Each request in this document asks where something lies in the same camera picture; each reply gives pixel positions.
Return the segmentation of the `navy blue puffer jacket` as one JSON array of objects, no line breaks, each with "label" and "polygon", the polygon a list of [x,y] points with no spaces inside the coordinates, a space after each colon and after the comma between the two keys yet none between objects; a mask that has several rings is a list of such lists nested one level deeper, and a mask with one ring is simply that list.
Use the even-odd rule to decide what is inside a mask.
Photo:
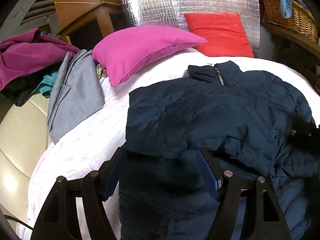
[{"label": "navy blue puffer jacket", "polygon": [[287,141],[315,123],[305,96],[265,71],[231,61],[130,93],[127,158],[119,182],[122,239],[205,239],[218,210],[196,164],[218,153],[241,178],[272,185],[292,239],[319,237],[319,154]]}]

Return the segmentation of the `cream leather sofa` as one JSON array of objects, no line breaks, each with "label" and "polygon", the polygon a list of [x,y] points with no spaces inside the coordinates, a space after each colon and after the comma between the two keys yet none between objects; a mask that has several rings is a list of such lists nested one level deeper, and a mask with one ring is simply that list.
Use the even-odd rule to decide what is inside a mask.
[{"label": "cream leather sofa", "polygon": [[41,94],[33,95],[22,107],[1,98],[1,209],[24,222],[31,175],[51,143],[48,103]]}]

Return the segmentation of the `grey garment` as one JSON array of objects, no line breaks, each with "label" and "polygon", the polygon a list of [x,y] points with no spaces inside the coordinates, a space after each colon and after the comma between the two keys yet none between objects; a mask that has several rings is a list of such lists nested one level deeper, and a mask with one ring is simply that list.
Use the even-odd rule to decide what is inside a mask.
[{"label": "grey garment", "polygon": [[63,59],[49,99],[47,129],[53,143],[104,106],[92,51],[68,52]]}]

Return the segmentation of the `wooden side table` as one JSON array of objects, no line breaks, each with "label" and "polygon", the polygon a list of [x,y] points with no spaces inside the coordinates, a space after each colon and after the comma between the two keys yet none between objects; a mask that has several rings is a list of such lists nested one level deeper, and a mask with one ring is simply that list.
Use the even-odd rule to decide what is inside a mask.
[{"label": "wooden side table", "polygon": [[319,93],[319,45],[283,27],[263,23],[258,57],[282,63],[302,74]]}]

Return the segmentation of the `purple fleece jacket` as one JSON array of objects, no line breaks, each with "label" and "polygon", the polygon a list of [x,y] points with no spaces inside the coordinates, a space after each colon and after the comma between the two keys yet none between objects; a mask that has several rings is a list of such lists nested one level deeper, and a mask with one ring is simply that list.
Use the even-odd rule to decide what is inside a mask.
[{"label": "purple fleece jacket", "polygon": [[37,28],[5,39],[1,42],[1,89],[18,77],[61,62],[68,52],[75,55],[79,50],[71,44],[44,35]]}]

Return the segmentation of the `wicker basket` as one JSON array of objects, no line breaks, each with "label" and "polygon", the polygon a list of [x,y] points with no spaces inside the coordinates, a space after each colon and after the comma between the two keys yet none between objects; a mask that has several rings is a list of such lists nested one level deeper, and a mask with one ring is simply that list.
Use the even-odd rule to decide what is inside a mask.
[{"label": "wicker basket", "polygon": [[280,0],[262,0],[262,2],[268,23],[289,29],[318,43],[317,23],[312,14],[299,3],[292,1],[291,17],[284,18],[280,11]]}]

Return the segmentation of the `white bed quilt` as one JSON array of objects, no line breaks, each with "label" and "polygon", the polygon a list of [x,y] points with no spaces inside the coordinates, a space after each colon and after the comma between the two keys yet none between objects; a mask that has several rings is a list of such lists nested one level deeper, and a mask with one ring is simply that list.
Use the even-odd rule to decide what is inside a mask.
[{"label": "white bed quilt", "polygon": [[[249,57],[207,57],[195,49],[180,51],[158,60],[132,75],[126,82],[111,87],[108,77],[101,83],[105,104],[66,133],[57,144],[53,142],[39,158],[28,187],[27,223],[34,226],[41,207],[58,176],[68,180],[82,178],[109,160],[125,142],[129,92],[153,83],[177,79],[187,75],[189,65],[205,66],[227,61],[236,63],[241,71],[264,70],[278,76],[300,90],[319,125],[319,95],[301,74],[273,61]],[[112,229],[120,239],[118,186],[115,195],[103,204]]]}]

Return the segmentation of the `teal garment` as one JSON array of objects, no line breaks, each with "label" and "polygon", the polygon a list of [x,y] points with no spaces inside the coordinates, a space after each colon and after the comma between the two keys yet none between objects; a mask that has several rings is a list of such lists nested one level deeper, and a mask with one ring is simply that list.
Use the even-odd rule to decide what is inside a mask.
[{"label": "teal garment", "polygon": [[34,94],[40,93],[45,98],[50,98],[58,71],[53,71],[43,77],[40,84],[33,91]]}]

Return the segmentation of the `magenta pillow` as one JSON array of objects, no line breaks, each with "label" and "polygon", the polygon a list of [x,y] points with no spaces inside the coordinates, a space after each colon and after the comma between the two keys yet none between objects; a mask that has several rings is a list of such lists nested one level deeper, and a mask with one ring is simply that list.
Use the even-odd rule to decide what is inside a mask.
[{"label": "magenta pillow", "polygon": [[92,56],[115,87],[148,64],[205,43],[205,38],[182,29],[145,25],[111,33],[94,47]]}]

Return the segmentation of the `silver foil insulation panel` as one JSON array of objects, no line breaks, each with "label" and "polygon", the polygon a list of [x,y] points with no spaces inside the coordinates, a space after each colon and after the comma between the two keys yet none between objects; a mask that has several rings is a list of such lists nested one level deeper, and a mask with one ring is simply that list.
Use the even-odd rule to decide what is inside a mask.
[{"label": "silver foil insulation panel", "polygon": [[259,0],[120,0],[130,26],[164,25],[188,29],[185,14],[233,12],[257,56],[260,42]]}]

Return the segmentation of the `red pillow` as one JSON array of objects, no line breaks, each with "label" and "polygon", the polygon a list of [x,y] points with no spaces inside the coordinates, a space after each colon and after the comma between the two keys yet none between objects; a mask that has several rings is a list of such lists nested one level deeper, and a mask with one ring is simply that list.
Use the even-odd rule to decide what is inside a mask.
[{"label": "red pillow", "polygon": [[195,47],[202,54],[208,57],[254,56],[238,14],[232,12],[190,13],[185,14],[184,17],[189,31],[207,40],[206,43]]}]

